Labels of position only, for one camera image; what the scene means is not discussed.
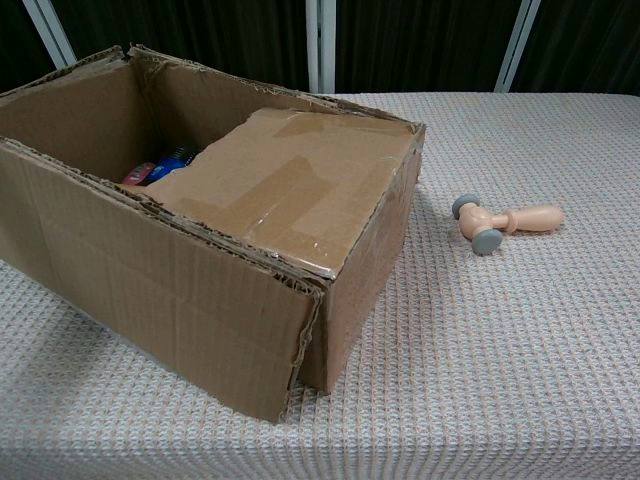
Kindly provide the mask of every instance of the wooden toy hammer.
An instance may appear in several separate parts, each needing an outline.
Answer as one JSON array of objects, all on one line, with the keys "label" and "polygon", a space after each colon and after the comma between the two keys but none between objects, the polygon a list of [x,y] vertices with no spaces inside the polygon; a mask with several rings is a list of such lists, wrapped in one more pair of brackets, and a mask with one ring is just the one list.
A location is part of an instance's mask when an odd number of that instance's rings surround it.
[{"label": "wooden toy hammer", "polygon": [[453,202],[453,216],[458,220],[460,232],[471,240],[471,248],[478,255],[493,253],[502,242],[502,232],[516,230],[545,232],[553,230],[564,221],[564,214],[558,207],[544,205],[520,210],[507,210],[502,215],[492,215],[480,206],[478,197],[462,195]]}]

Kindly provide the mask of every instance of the textured tablecloth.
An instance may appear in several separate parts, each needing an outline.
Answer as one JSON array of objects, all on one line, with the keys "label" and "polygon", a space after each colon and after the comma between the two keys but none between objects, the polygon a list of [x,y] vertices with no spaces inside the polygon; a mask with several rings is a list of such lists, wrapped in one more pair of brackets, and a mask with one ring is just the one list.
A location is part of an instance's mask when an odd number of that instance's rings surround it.
[{"label": "textured tablecloth", "polygon": [[[0,478],[640,477],[640,98],[345,97],[428,130],[334,393],[234,413],[0,263]],[[478,257],[465,192],[567,221]]]}]

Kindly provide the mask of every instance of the box lid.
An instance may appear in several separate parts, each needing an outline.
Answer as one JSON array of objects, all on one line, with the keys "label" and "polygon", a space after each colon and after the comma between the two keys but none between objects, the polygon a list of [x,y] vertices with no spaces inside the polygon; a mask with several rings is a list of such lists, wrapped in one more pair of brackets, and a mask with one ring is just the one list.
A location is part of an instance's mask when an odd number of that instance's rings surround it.
[{"label": "box lid", "polygon": [[413,141],[403,121],[265,108],[144,193],[335,279]]}]

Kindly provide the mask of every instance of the background wall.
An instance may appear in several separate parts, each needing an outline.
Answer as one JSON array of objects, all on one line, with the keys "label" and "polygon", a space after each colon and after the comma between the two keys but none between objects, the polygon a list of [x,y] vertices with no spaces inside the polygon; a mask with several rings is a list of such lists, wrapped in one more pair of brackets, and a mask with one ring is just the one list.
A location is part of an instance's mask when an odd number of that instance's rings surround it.
[{"label": "background wall", "polygon": [[[77,58],[143,43],[309,88],[303,0],[50,1]],[[492,91],[520,3],[337,0],[336,92]],[[0,2],[0,35],[0,91],[54,69],[21,0]],[[541,0],[511,90],[640,94],[640,1]]]}]

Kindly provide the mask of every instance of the hammer head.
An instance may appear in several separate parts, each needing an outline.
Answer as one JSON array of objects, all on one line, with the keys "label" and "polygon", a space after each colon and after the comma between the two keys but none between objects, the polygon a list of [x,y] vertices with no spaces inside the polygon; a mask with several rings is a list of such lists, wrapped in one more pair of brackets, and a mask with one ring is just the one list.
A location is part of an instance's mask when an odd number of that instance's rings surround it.
[{"label": "hammer head", "polygon": [[473,253],[477,255],[490,255],[495,252],[501,243],[502,232],[495,228],[490,228],[474,235],[473,240],[471,240],[471,248]]},{"label": "hammer head", "polygon": [[464,195],[458,197],[458,199],[453,202],[453,206],[451,207],[453,217],[456,220],[460,219],[460,208],[467,203],[475,203],[476,205],[480,206],[480,199],[473,193],[465,193]]}]

